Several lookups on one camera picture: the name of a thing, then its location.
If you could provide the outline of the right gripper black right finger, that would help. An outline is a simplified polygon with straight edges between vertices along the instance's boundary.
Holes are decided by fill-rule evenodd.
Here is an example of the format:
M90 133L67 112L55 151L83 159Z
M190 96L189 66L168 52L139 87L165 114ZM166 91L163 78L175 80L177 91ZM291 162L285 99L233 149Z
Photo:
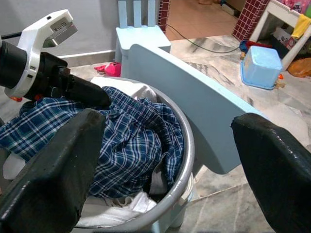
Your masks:
M249 186L277 233L311 231L311 154L286 129L246 113L231 123Z

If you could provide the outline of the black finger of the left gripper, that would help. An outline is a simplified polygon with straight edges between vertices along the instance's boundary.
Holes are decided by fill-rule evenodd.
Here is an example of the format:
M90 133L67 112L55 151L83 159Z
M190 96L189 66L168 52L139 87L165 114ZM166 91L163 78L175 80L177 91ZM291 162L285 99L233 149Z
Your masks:
M64 96L91 107L108 107L111 104L110 97L101 87L74 75L67 78Z

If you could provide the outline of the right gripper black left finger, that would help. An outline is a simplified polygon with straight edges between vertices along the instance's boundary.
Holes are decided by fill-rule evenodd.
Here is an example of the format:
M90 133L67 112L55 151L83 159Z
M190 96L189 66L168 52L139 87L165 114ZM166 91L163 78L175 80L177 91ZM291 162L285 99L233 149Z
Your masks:
M3 233L68 233L77 224L102 145L105 117L85 109L61 127L0 198Z

